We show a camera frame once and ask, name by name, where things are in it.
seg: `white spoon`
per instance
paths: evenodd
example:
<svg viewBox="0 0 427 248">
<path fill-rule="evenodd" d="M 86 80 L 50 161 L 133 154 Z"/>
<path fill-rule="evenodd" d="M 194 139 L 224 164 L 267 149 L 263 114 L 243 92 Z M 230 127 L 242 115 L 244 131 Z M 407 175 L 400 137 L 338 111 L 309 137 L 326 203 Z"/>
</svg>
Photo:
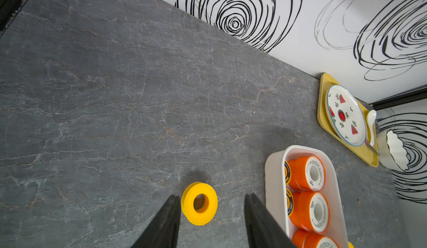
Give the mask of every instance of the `white spoon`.
<svg viewBox="0 0 427 248">
<path fill-rule="evenodd" d="M 369 111 L 368 115 L 366 116 L 366 120 L 368 122 L 368 127 L 369 127 L 369 139 L 371 140 L 369 144 L 371 146 L 374 146 L 374 143 L 375 143 L 374 130 L 372 127 L 375 125 L 376 118 L 377 118 L 377 112 L 375 110 Z"/>
</svg>

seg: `tape roll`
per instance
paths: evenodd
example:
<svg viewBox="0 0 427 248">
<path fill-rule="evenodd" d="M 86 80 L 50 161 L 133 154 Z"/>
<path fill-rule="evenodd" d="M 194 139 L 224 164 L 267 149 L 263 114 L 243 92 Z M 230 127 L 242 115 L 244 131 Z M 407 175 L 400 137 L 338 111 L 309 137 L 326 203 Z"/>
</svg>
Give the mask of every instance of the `tape roll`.
<svg viewBox="0 0 427 248">
<path fill-rule="evenodd" d="M 310 234 L 310 232 L 299 229 L 294 233 L 294 236 L 292 237 L 292 242 L 296 245 L 296 247 L 304 248 L 304 242 L 308 234 Z"/>
<path fill-rule="evenodd" d="M 290 190 L 286 189 L 286 200 L 288 203 L 288 216 L 291 216 L 293 213 L 294 200 Z"/>
<path fill-rule="evenodd" d="M 292 237 L 292 242 L 298 248 L 339 248 L 333 239 L 301 229 L 296 231 Z"/>
<path fill-rule="evenodd" d="M 285 183 L 288 185 L 291 181 L 292 172 L 288 162 L 285 161 Z"/>
<path fill-rule="evenodd" d="M 194 200 L 199 194 L 203 194 L 205 202 L 200 209 L 196 210 Z M 182 194 L 181 209 L 192 224 L 197 226 L 208 224 L 218 209 L 218 196 L 212 186 L 202 182 L 194 182 Z"/>
<path fill-rule="evenodd" d="M 288 162 L 292 176 L 289 185 L 295 190 L 323 189 L 326 180 L 323 163 L 316 156 L 303 156 Z"/>
<path fill-rule="evenodd" d="M 324 233 L 329 226 L 329 205 L 319 192 L 294 192 L 294 211 L 290 219 L 294 225 L 304 230 Z"/>
<path fill-rule="evenodd" d="M 307 235 L 304 248 L 339 248 L 339 246 L 333 239 L 312 232 Z"/>
</svg>

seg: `printed label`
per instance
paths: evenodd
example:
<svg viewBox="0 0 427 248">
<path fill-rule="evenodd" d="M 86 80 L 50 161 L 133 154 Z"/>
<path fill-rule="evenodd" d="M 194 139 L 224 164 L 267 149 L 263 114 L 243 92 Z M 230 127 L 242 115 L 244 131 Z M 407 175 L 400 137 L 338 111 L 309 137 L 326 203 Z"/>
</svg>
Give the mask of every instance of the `printed label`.
<svg viewBox="0 0 427 248">
<path fill-rule="evenodd" d="M 320 204 L 322 206 L 323 209 L 323 216 L 322 219 L 317 220 L 314 217 L 314 207 L 316 204 Z M 311 222 L 313 223 L 314 226 L 318 227 L 318 228 L 322 228 L 323 226 L 325 226 L 325 223 L 327 223 L 326 219 L 327 219 L 327 206 L 325 205 L 325 203 L 323 202 L 323 200 L 320 197 L 316 197 L 313 198 L 311 200 L 311 204 L 310 204 L 310 213 L 313 214 L 311 217 Z"/>
<path fill-rule="evenodd" d="M 293 212 L 293 196 L 291 194 L 291 191 L 286 189 L 286 199 L 288 202 L 288 216 L 290 216 Z"/>
<path fill-rule="evenodd" d="M 290 181 L 291 181 L 291 168 L 289 167 L 288 162 L 285 161 L 285 183 L 286 183 L 286 185 L 288 185 Z"/>
<path fill-rule="evenodd" d="M 315 186 L 320 186 L 323 182 L 323 167 L 321 165 L 319 165 L 319 163 L 315 160 L 310 160 L 307 163 L 307 166 L 305 168 L 305 173 L 307 175 L 307 177 L 310 176 L 310 169 L 312 166 L 315 166 L 319 172 L 319 176 L 317 181 L 313 181 L 310 179 L 310 181 L 308 183 L 310 183 L 311 186 L 315 187 Z"/>
<path fill-rule="evenodd" d="M 336 246 L 331 244 L 331 243 L 322 243 L 321 245 L 318 246 L 318 248 L 335 248 Z"/>
</svg>

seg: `yellow tape roll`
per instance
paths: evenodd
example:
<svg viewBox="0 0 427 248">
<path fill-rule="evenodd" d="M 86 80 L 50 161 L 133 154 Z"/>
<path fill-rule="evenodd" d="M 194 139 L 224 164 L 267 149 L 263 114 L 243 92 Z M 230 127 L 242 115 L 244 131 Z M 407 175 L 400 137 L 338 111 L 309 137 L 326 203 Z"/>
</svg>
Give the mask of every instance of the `yellow tape roll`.
<svg viewBox="0 0 427 248">
<path fill-rule="evenodd" d="M 199 195 L 203 194 L 205 202 L 200 209 L 194 209 L 194 200 Z M 181 209 L 187 219 L 197 226 L 208 224 L 215 216 L 218 208 L 218 196 L 212 186 L 194 182 L 190 184 L 182 194 Z"/>
</svg>

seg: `white plate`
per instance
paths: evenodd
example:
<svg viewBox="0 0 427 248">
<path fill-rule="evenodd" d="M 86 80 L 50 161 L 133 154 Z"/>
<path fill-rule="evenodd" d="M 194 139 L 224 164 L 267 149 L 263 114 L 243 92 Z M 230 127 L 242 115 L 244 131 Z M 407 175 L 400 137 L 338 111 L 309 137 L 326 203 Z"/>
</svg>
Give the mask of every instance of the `white plate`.
<svg viewBox="0 0 427 248">
<path fill-rule="evenodd" d="M 356 99 L 341 85 L 329 88 L 325 107 L 336 134 L 352 146 L 361 146 L 366 140 L 365 117 Z"/>
<path fill-rule="evenodd" d="M 330 218 L 329 227 L 323 235 L 333 239 L 340 248 L 348 248 L 347 231 L 345 230 L 344 213 L 335 168 L 329 157 L 320 150 L 292 145 L 284 151 L 271 154 L 267 158 L 265 164 L 266 208 L 286 235 L 292 239 L 298 228 L 288 218 L 286 187 L 292 193 L 294 190 L 289 185 L 286 186 L 284 164 L 285 161 L 289 162 L 301 156 L 311 155 L 319 158 L 324 166 L 324 187 L 320 192 L 328 201 Z"/>
</svg>

